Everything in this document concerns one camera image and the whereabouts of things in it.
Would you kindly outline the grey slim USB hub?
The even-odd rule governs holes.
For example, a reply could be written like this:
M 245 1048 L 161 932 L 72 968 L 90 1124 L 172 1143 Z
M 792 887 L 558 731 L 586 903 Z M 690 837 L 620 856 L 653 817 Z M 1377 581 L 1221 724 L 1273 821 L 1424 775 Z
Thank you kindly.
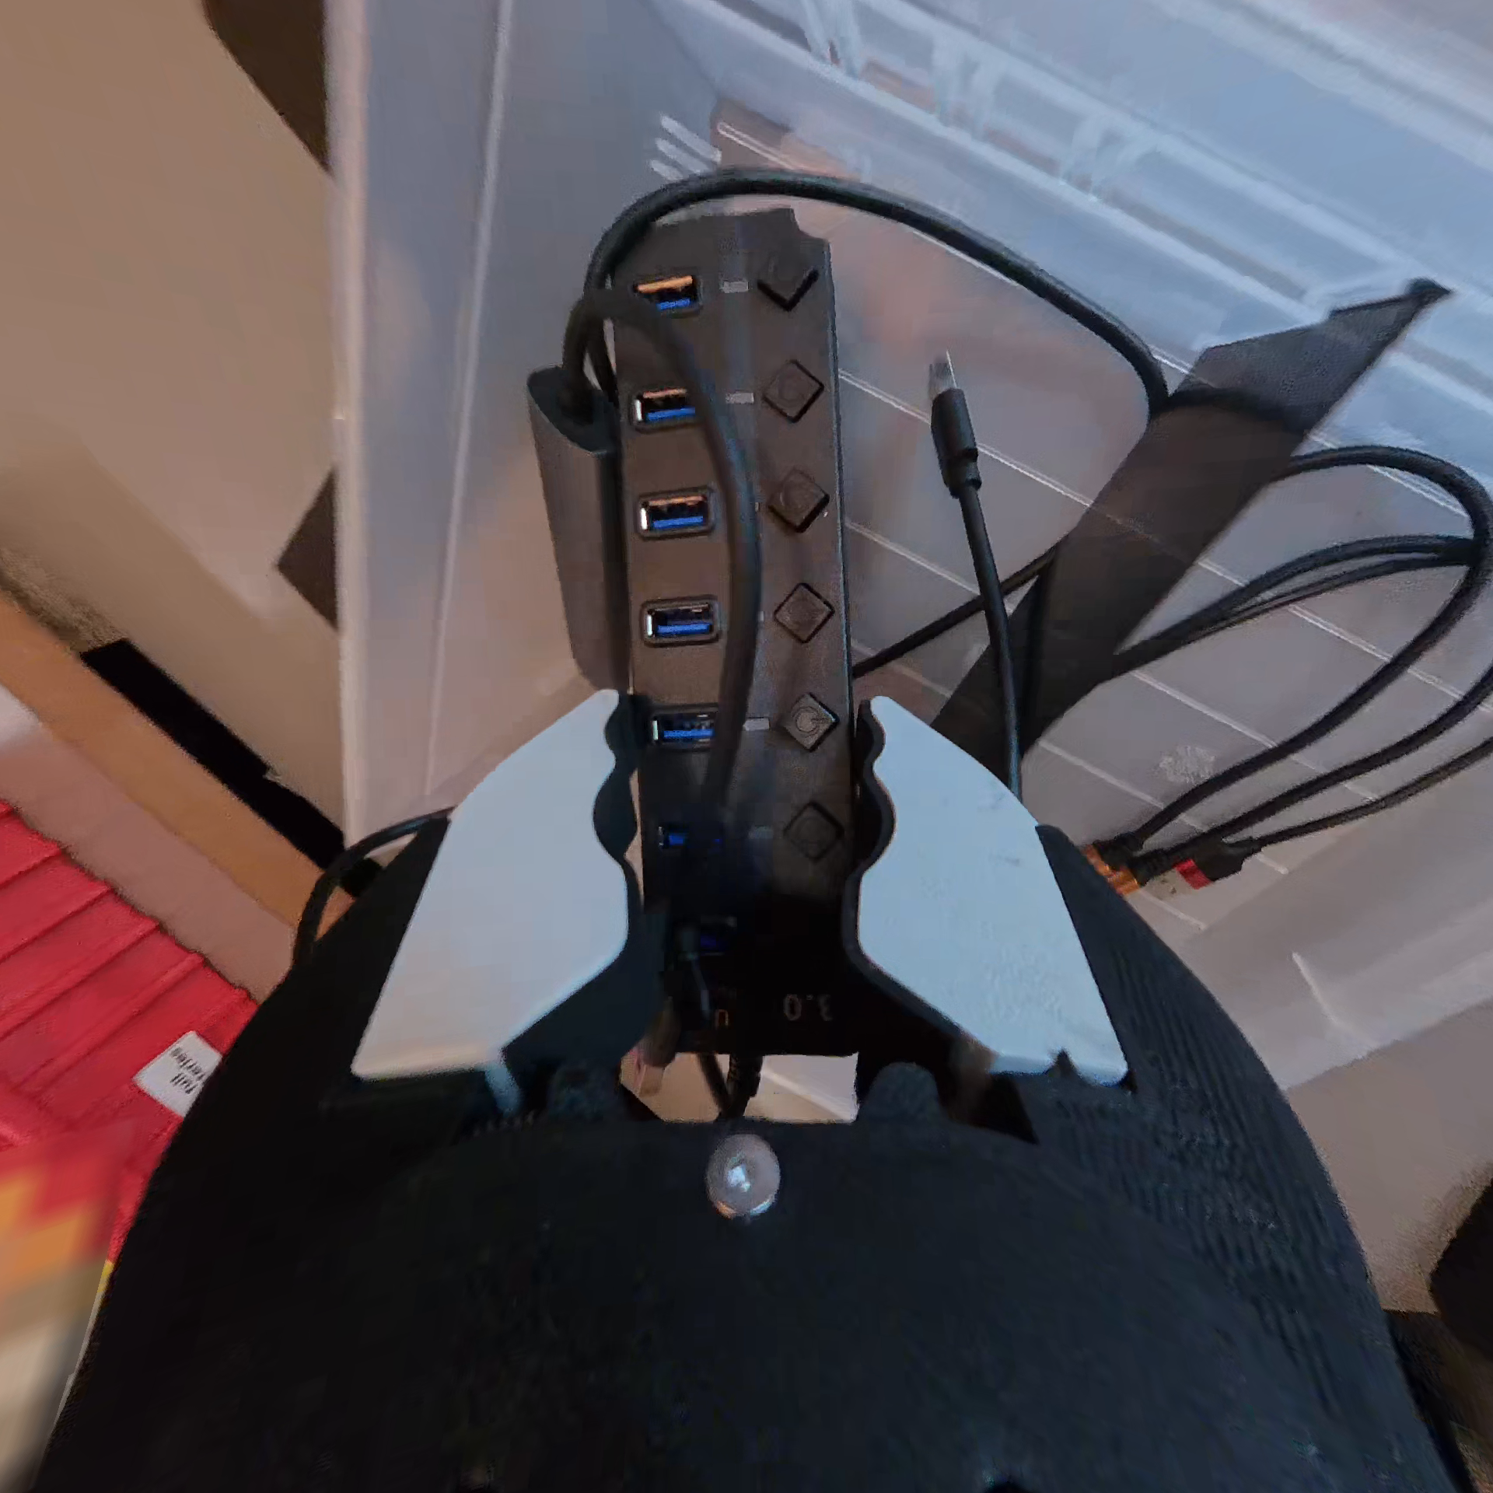
M 565 366 L 528 375 L 528 413 L 570 649 L 595 687 L 631 691 L 622 459 L 615 408 Z

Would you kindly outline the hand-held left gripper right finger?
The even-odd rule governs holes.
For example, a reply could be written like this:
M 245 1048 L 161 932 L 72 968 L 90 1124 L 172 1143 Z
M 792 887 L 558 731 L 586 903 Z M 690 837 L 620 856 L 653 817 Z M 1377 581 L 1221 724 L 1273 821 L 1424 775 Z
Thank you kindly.
M 977 1050 L 986 1075 L 1043 1075 L 1063 1058 L 1117 1087 L 1131 1063 L 1037 817 L 892 698 L 863 700 L 855 731 L 877 833 L 845 889 L 853 968 Z

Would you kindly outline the wooden side table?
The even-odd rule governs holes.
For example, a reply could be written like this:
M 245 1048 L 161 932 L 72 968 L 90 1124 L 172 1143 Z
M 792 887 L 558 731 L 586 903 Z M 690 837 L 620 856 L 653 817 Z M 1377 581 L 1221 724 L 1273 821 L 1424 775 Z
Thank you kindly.
M 100 611 L 3 571 L 3 803 L 252 997 L 344 830 Z

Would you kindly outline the red plastic bin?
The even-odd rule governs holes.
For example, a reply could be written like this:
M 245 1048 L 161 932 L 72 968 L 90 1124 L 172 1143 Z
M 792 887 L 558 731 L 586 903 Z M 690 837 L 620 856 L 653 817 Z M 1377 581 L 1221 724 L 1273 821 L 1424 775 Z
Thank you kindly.
M 255 1011 L 3 804 L 3 1144 L 124 1129 L 153 1169 Z

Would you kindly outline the clear plastic bin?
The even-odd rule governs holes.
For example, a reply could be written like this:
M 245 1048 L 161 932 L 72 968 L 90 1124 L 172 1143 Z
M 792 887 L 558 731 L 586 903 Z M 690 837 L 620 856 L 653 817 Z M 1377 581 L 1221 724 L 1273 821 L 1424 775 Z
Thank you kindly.
M 452 799 L 582 691 L 524 408 L 631 201 L 716 166 L 917 195 L 1131 324 L 1169 383 L 1209 346 L 1451 290 L 1310 444 L 1404 444 L 1491 486 L 1491 8 L 1410 2 L 325 2 L 346 828 Z M 848 637 L 973 593 L 924 367 L 950 347 L 1004 564 L 1140 435 L 1131 367 L 1048 308 L 835 205 Z M 1454 573 L 1293 604 L 1056 720 L 1028 803 L 1131 828 L 1273 750 L 1413 637 Z M 1491 761 L 1137 911 L 1283 1085 L 1491 1057 Z

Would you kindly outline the black bin divider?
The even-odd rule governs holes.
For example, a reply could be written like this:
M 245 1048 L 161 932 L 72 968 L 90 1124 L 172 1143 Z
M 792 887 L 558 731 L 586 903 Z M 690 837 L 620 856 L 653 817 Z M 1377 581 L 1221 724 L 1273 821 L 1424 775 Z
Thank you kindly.
M 1204 550 L 1447 294 L 1418 279 L 1312 324 L 1206 347 L 1020 597 L 1014 682 L 977 662 L 935 731 L 1011 784 L 1011 761 L 1102 682 Z

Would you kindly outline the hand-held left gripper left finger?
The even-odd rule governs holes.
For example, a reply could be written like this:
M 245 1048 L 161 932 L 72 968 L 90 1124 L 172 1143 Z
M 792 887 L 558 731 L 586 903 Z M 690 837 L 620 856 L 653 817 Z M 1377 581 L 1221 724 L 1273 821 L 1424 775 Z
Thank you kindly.
M 353 1077 L 469 1072 L 504 1110 L 565 1066 L 617 1078 L 648 1025 L 648 922 L 628 849 L 633 719 L 596 691 L 452 811 Z

